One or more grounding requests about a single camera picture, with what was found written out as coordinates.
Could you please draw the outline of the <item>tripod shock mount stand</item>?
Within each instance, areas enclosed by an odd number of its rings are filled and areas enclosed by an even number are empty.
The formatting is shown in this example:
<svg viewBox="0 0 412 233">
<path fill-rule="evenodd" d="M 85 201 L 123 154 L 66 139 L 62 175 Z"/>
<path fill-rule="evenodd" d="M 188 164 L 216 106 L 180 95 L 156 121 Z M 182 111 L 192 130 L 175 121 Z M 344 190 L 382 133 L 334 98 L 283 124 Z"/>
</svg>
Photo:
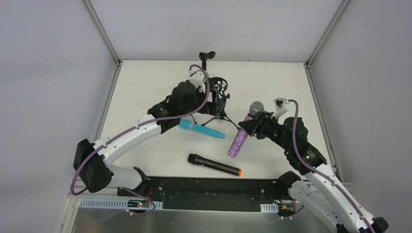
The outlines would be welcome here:
<svg viewBox="0 0 412 233">
<path fill-rule="evenodd" d="M 235 126 L 235 128 L 238 130 L 239 126 L 234 123 L 227 115 L 227 113 L 225 112 L 225 107 L 226 107 L 226 102 L 227 100 L 230 98 L 230 94 L 226 94 L 226 90 L 228 88 L 228 83 L 226 81 L 226 79 L 222 78 L 222 77 L 212 77 L 209 78 L 209 84 L 210 84 L 210 90 L 212 90 L 212 88 L 216 88 L 218 90 L 218 94 L 219 94 L 219 98 L 220 98 L 220 112 L 217 116 L 213 116 L 213 118 L 211 118 L 210 120 L 208 120 L 207 122 L 201 124 L 202 126 L 205 126 L 206 124 L 210 123 L 213 120 L 224 120 L 224 121 L 228 121 L 231 124 L 233 124 Z"/>
</svg>

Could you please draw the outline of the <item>purple glitter microphone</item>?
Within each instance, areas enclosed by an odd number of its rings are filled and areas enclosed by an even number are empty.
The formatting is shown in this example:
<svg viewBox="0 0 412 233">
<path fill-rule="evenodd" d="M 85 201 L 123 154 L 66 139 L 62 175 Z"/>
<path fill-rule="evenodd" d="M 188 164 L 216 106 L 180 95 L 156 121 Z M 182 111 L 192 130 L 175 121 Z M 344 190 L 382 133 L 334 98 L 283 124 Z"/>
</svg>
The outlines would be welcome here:
<svg viewBox="0 0 412 233">
<path fill-rule="evenodd" d="M 260 101 L 252 102 L 249 106 L 249 112 L 246 115 L 244 121 L 250 121 L 256 117 L 258 117 L 264 111 L 264 105 Z M 243 127 L 240 126 L 228 152 L 227 155 L 231 158 L 235 158 L 239 151 L 241 150 L 243 144 L 245 143 L 248 137 L 248 133 L 245 131 Z"/>
</svg>

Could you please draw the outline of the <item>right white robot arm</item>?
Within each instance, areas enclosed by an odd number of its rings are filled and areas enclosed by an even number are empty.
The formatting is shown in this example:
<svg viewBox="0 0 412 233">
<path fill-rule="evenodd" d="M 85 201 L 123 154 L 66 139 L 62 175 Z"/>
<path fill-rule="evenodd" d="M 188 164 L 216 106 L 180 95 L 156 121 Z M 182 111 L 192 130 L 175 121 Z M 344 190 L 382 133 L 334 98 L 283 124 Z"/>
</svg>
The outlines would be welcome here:
<svg viewBox="0 0 412 233">
<path fill-rule="evenodd" d="M 373 216 L 348 192 L 326 158 L 307 139 L 301 117 L 289 117 L 279 124 L 272 113 L 247 117 L 239 123 L 249 136 L 268 138 L 284 150 L 289 164 L 318 189 L 313 192 L 297 174 L 288 171 L 278 179 L 290 197 L 302 203 L 333 233 L 384 233 L 389 224 Z"/>
</svg>

